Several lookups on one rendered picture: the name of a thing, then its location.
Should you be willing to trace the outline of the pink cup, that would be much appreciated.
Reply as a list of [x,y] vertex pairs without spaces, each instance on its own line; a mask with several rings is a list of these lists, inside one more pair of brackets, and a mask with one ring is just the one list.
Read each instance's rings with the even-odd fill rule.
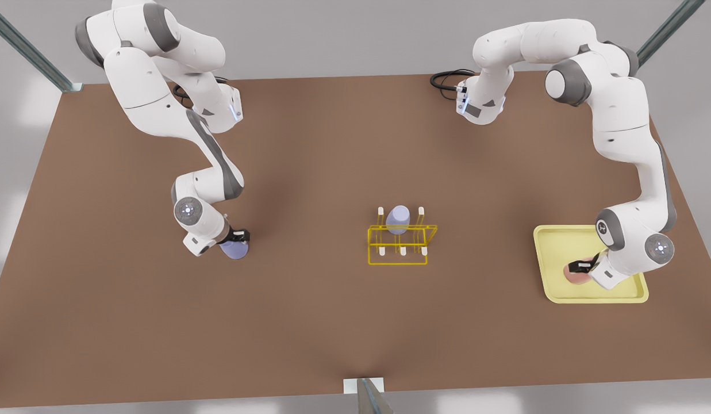
[[[597,260],[597,259],[598,259],[598,256],[596,255],[593,257],[587,257],[584,259],[580,259],[578,261],[589,261],[589,260]],[[563,268],[563,275],[569,282],[573,283],[573,285],[584,285],[584,283],[588,283],[589,281],[592,280],[592,277],[589,273],[569,273],[568,269],[567,269],[567,265],[565,265]]]

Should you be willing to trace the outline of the lavender cup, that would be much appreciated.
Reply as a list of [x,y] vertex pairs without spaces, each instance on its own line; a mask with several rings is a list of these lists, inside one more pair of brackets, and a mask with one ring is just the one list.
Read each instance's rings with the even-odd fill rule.
[[221,251],[224,252],[229,258],[238,260],[245,257],[248,252],[248,242],[247,241],[225,241],[218,244]]
[[385,225],[389,226],[389,232],[394,235],[405,233],[410,225],[410,211],[405,205],[397,205],[387,215]]

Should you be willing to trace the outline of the pale yellow tray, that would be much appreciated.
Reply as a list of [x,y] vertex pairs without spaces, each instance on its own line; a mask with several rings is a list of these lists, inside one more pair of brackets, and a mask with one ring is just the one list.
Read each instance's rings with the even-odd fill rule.
[[537,262],[544,292],[557,304],[637,304],[649,292],[644,274],[632,275],[613,289],[594,281],[574,285],[563,273],[563,266],[577,259],[592,257],[605,247],[593,225],[539,225],[533,233]]

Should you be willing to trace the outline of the silver frame post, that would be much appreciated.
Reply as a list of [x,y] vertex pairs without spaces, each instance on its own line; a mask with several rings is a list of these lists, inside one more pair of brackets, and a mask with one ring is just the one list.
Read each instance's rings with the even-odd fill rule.
[[22,33],[0,13],[0,36],[26,61],[32,64],[59,91],[77,93],[82,91],[81,82],[71,82],[48,60]]
[[667,40],[683,26],[706,0],[683,0],[673,13],[657,28],[656,31],[637,51],[639,67],[642,67]]
[[357,394],[358,414],[395,414],[382,393],[383,377],[344,379],[344,394]]

